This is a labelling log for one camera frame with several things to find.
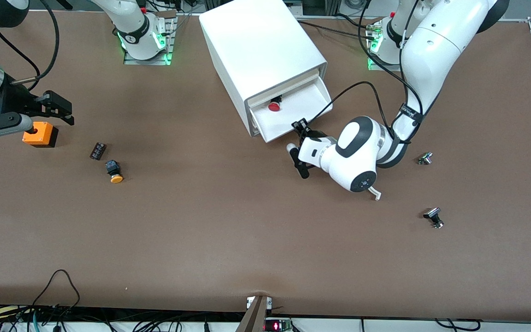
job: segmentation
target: black electronic component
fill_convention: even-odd
[[[423,217],[426,219],[431,219],[431,221],[434,223],[434,228],[442,228],[444,226],[444,221],[440,219],[440,216],[438,216],[438,213],[440,213],[442,210],[438,207],[432,208],[427,213],[423,214]]]
[[[91,151],[91,155],[89,156],[93,160],[100,160],[101,155],[104,154],[104,151],[106,150],[106,145],[104,143],[95,143],[95,147],[93,148],[93,151]]]
[[[289,320],[266,320],[264,323],[264,332],[284,332],[292,329]]]
[[[106,172],[110,175],[110,182],[120,183],[124,179],[120,174],[120,164],[116,160],[106,162]]]

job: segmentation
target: black bracket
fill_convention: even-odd
[[[34,101],[42,104],[44,110],[40,112],[34,112],[26,110],[25,115],[28,116],[44,116],[45,118],[59,118],[69,126],[75,124],[75,118],[72,116],[72,104],[71,101],[61,97],[54,91],[47,90],[42,97],[34,99]]]
[[[13,86],[11,82],[13,78],[6,74],[0,87],[0,130],[19,125],[22,114],[29,117],[59,118],[74,125],[72,106],[67,99],[50,90],[42,97],[36,97],[24,86]]]
[[[310,176],[308,170],[314,166],[308,166],[306,162],[301,161],[299,159],[299,152],[300,150],[297,147],[293,147],[288,151],[293,162],[295,162],[295,168],[298,170],[301,178],[308,178],[308,176]]]
[[[302,118],[301,120],[298,120],[296,122],[294,122],[292,124],[292,128],[295,129],[295,133],[299,134],[299,137],[301,138],[301,144],[304,140],[305,137],[310,137],[310,138],[323,138],[323,137],[327,137],[327,135],[320,131],[320,130],[312,130],[308,127],[308,123],[306,122],[306,119]]]
[[[438,216],[438,213],[441,212],[441,209],[438,207],[432,208],[427,213],[423,214],[423,217],[426,219],[431,219],[431,221],[434,223],[434,228],[442,228],[444,226],[444,221],[440,219],[440,216]]]

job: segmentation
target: brown table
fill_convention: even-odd
[[[531,35],[497,24],[455,64],[404,160],[379,170],[379,202],[321,170],[303,180],[285,146],[250,138],[219,80],[197,17],[168,67],[122,65],[103,13],[57,13],[59,58],[37,93],[73,103],[55,149],[0,138],[0,303],[29,304],[67,269],[81,305],[242,311],[265,293],[288,314],[531,320]],[[353,31],[345,21],[319,20]],[[329,61],[331,95],[367,79],[392,118],[404,95],[369,72],[357,41],[305,27]],[[43,69],[46,12],[5,35]],[[16,78],[32,69],[0,42]],[[316,129],[379,119],[362,86]],[[112,184],[89,158],[121,162]],[[415,158],[432,151],[434,163]],[[445,227],[421,218],[441,207]],[[42,304],[74,301],[58,278]]]

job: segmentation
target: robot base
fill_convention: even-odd
[[[366,40],[366,48],[370,55],[381,65],[390,71],[400,71],[401,65],[399,63],[399,48],[393,40],[390,39],[388,33],[388,24],[390,17],[386,17],[381,21],[375,22],[374,26],[379,29],[366,29],[366,36],[371,36],[374,40]],[[383,70],[374,61],[368,59],[368,70]]]
[[[124,53],[125,65],[171,65],[171,57],[173,56],[173,45],[175,44],[175,29],[177,29],[177,17],[174,18],[159,18],[159,31],[166,33],[167,36],[158,35],[156,42],[158,46],[163,47],[157,55],[151,59],[135,59],[128,52]]]

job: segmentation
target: green led light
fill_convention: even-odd
[[[378,37],[374,39],[374,41],[370,45],[370,50],[373,52],[378,52],[378,49],[380,48],[380,44],[383,40],[382,34],[378,34]]]
[[[164,48],[165,47],[165,37],[158,35],[153,32],[153,39],[155,39],[155,42],[157,43],[157,47]]]
[[[164,54],[163,61],[165,61],[165,65],[171,65],[171,54]]]

